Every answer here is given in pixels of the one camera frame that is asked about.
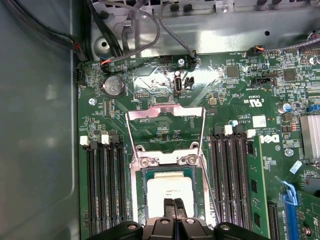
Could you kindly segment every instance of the integrated circuit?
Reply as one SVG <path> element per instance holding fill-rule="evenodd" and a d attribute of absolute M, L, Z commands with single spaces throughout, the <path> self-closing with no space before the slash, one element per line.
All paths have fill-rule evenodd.
<path fill-rule="evenodd" d="M 284 69 L 283 79 L 285 82 L 293 82 L 296 80 L 296 70 L 295 69 Z"/>
<path fill-rule="evenodd" d="M 227 66 L 226 67 L 226 76 L 228 78 L 237 78 L 239 77 L 239 70 L 237 66 Z"/>

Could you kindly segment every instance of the cable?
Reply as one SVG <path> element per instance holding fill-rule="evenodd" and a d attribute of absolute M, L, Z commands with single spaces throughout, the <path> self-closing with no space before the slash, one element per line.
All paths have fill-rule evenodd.
<path fill-rule="evenodd" d="M 108 60 L 102 61 L 101 62 L 102 65 L 106 64 L 106 63 L 110 63 L 110 62 L 115 62 L 115 61 L 119 61 L 119 60 L 122 60 L 122 59 L 126 59 L 126 58 L 129 58 L 129 57 L 133 56 L 133 55 L 141 53 L 143 50 L 150 48 L 152 45 L 154 45 L 158 41 L 159 36 L 160 36 L 160 26 L 159 26 L 157 20 L 152 15 L 150 15 L 149 13 L 147 13 L 145 11 L 142 11 L 142 10 L 140 10 L 138 8 L 135 8 L 133 6 L 120 3 L 120 2 L 107 1 L 107 0 L 99 0 L 99 2 L 102 3 L 102 4 L 119 6 L 119 7 L 125 8 L 125 9 L 129 9 L 130 11 L 134 11 L 135 13 L 139 12 L 140 14 L 145 15 L 148 18 L 150 18 L 154 22 L 154 24 L 156 26 L 156 36 L 155 36 L 155 38 L 154 38 L 154 40 L 152 42 L 148 43 L 147 45 L 142 46 L 141 48 L 139 48 L 137 50 L 134 50 L 133 52 L 125 54 L 123 56 L 119 56 L 119 57 L 115 57 L 115 58 L 112 58 L 112 59 L 108 59 Z"/>
<path fill-rule="evenodd" d="M 104 23 L 104 21 L 101 19 L 101 17 L 97 13 L 93 3 L 90 0 L 88 0 L 87 3 L 89 5 L 89 9 L 91 11 L 93 20 L 95 21 L 97 27 L 99 28 L 100 32 L 102 33 L 102 36 L 105 38 L 105 40 L 107 41 L 107 43 L 110 46 L 112 56 L 114 56 L 115 58 L 122 56 L 124 53 L 119 45 L 119 42 L 118 42 L 116 36 L 110 30 L 110 28 Z"/>
<path fill-rule="evenodd" d="M 74 53 L 76 53 L 76 55 L 78 56 L 79 60 L 84 62 L 87 60 L 85 54 L 82 51 L 81 46 L 79 45 L 79 43 L 76 41 L 76 37 L 72 36 L 71 34 L 69 34 L 72 39 L 74 40 L 67 40 L 65 38 L 62 38 L 61 36 L 58 36 L 56 34 L 54 34 L 53 32 L 51 32 L 49 29 L 53 29 L 50 28 L 49 26 L 47 26 L 48 28 L 44 27 L 43 25 L 45 25 L 44 23 L 39 24 L 38 21 L 40 20 L 35 20 L 37 19 L 35 16 L 32 15 L 32 13 L 30 11 L 28 11 L 28 13 L 30 15 L 32 15 L 33 17 L 30 17 L 25 11 L 24 9 L 26 9 L 26 7 L 24 7 L 21 3 L 21 6 L 23 6 L 24 9 L 22 9 L 20 7 L 20 5 L 15 1 L 15 0 L 3 0 L 2 1 L 5 6 L 10 10 L 10 12 L 16 16 L 18 18 L 18 20 L 29 26 L 32 30 L 37 31 L 38 33 L 44 35 L 46 38 L 50 39 L 53 42 L 56 42 L 57 44 L 66 47 L 68 49 L 71 49 Z"/>
<path fill-rule="evenodd" d="M 162 26 L 162 28 L 171 36 L 173 37 L 182 47 L 184 47 L 187 52 L 190 54 L 190 56 L 193 58 L 194 57 L 194 53 L 193 51 L 190 49 L 190 47 L 180 38 L 178 37 L 164 22 L 164 18 L 163 18 L 163 13 L 164 13 L 164 8 L 167 5 L 166 2 L 163 2 L 161 4 L 161 10 L 160 10 L 160 17 L 159 17 L 159 23 Z"/>
<path fill-rule="evenodd" d="M 138 0 L 135 5 L 133 6 L 136 9 L 140 9 L 143 5 L 145 5 L 145 0 Z M 126 17 L 127 21 L 132 21 L 135 18 L 135 12 L 130 11 L 128 16 Z M 121 33 L 121 39 L 122 39 L 122 47 L 124 53 L 129 53 L 129 44 L 128 44 L 128 32 L 131 30 L 131 27 L 124 26 Z"/>
<path fill-rule="evenodd" d="M 298 48 L 301 48 L 301 47 L 305 47 L 305 46 L 308 46 L 308 45 L 311 45 L 311 44 L 315 44 L 315 43 L 318 43 L 320 42 L 320 37 L 317 37 L 313 40 L 309 40 L 309 41 L 305 41 L 305 42 L 302 42 L 302 43 L 298 43 L 298 44 L 295 44 L 295 45 L 291 45 L 291 46 L 285 46 L 285 47 L 279 47 L 279 48 L 274 48 L 274 49 L 265 49 L 264 52 L 274 52 L 274 51 L 284 51 L 284 50 L 290 50 L 290 49 L 298 49 Z"/>

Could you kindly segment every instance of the white sticker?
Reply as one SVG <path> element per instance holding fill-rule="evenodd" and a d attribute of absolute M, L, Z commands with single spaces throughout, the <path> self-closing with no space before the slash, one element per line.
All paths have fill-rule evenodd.
<path fill-rule="evenodd" d="M 252 117 L 253 127 L 254 128 L 265 128 L 267 126 L 266 116 L 253 116 Z"/>
<path fill-rule="evenodd" d="M 299 170 L 299 168 L 302 166 L 302 162 L 300 162 L 299 160 L 297 160 L 293 166 L 290 168 L 290 172 L 292 172 L 293 174 L 296 174 L 296 172 Z"/>

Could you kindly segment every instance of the motherboard mounting screw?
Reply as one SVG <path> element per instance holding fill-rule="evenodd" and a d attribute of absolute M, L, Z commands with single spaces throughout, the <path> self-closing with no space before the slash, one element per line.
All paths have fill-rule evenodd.
<path fill-rule="evenodd" d="M 295 152 L 291 148 L 287 148 L 286 150 L 284 150 L 284 155 L 286 155 L 287 157 L 292 157 L 294 154 Z"/>
<path fill-rule="evenodd" d="M 226 12 L 228 12 L 228 10 L 229 10 L 228 5 L 223 5 L 222 11 L 223 11 L 224 13 L 226 13 Z"/>
<path fill-rule="evenodd" d="M 140 160 L 140 164 L 142 167 L 148 167 L 149 166 L 149 159 L 144 157 Z"/>
<path fill-rule="evenodd" d="M 221 229 L 225 230 L 225 231 L 229 231 L 230 230 L 230 227 L 228 225 L 225 225 L 225 224 L 222 224 L 220 226 Z"/>
<path fill-rule="evenodd" d="M 185 220 L 187 224 L 194 224 L 195 220 L 188 218 L 187 220 Z"/>
<path fill-rule="evenodd" d="M 178 60 L 178 65 L 179 65 L 179 67 L 183 67 L 183 66 L 185 65 L 185 60 L 182 59 L 182 58 L 180 58 L 180 59 Z"/>
<path fill-rule="evenodd" d="M 135 225 L 129 225 L 128 226 L 128 229 L 130 229 L 130 230 L 133 230 L 133 229 L 136 229 L 137 228 L 137 226 L 135 226 Z"/>
<path fill-rule="evenodd" d="M 90 98 L 89 101 L 88 101 L 88 103 L 89 103 L 90 106 L 94 106 L 94 105 L 96 105 L 97 100 L 94 99 L 94 98 Z"/>

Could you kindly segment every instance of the chip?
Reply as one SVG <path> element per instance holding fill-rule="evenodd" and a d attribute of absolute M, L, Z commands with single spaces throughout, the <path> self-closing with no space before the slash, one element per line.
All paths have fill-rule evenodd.
<path fill-rule="evenodd" d="M 209 104 L 210 105 L 217 105 L 217 99 L 214 97 L 209 98 Z"/>
<path fill-rule="evenodd" d="M 257 181 L 254 179 L 251 179 L 251 191 L 255 192 L 256 194 L 258 193 Z"/>
<path fill-rule="evenodd" d="M 228 78 L 237 78 L 239 77 L 239 71 L 237 66 L 227 66 L 226 67 L 226 76 Z"/>
<path fill-rule="evenodd" d="M 259 216 L 259 214 L 254 213 L 254 214 L 253 214 L 253 220 L 254 220 L 254 223 L 256 224 L 256 226 L 257 226 L 258 228 L 260 228 L 261 223 L 260 223 L 260 216 Z"/>
<path fill-rule="evenodd" d="M 285 82 L 292 82 L 296 80 L 296 70 L 285 69 L 283 70 L 283 78 Z"/>

